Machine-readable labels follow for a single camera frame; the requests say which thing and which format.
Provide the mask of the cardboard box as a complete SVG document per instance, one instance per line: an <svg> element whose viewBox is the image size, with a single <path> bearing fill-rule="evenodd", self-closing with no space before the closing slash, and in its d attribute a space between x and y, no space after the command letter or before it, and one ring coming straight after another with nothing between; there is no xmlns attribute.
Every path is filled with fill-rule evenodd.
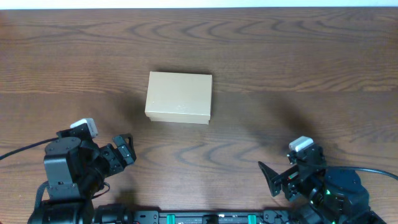
<svg viewBox="0 0 398 224"><path fill-rule="evenodd" d="M150 72L145 114L151 121L208 124L213 77Z"/></svg>

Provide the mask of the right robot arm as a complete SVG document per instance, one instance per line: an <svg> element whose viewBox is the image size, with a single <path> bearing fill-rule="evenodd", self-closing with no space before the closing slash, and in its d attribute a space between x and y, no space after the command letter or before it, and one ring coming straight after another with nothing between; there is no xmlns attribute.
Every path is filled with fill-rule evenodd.
<svg viewBox="0 0 398 224"><path fill-rule="evenodd" d="M299 197L307 204L286 212L280 223L377 224L385 221L369 206L369 192L359 175L349 169L295 165L278 174L258 162L272 196L284 193L290 202Z"/></svg>

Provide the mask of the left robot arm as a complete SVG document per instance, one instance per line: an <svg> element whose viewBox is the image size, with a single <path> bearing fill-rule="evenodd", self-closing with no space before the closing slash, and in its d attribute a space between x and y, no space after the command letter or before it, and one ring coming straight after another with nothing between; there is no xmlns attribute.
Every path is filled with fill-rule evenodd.
<svg viewBox="0 0 398 224"><path fill-rule="evenodd" d="M98 147L90 137L58 138L45 147L47 182L36 194L29 223L132 223L132 213L121 204L93 206L103 195L105 179L136 161L130 134L113 137Z"/></svg>

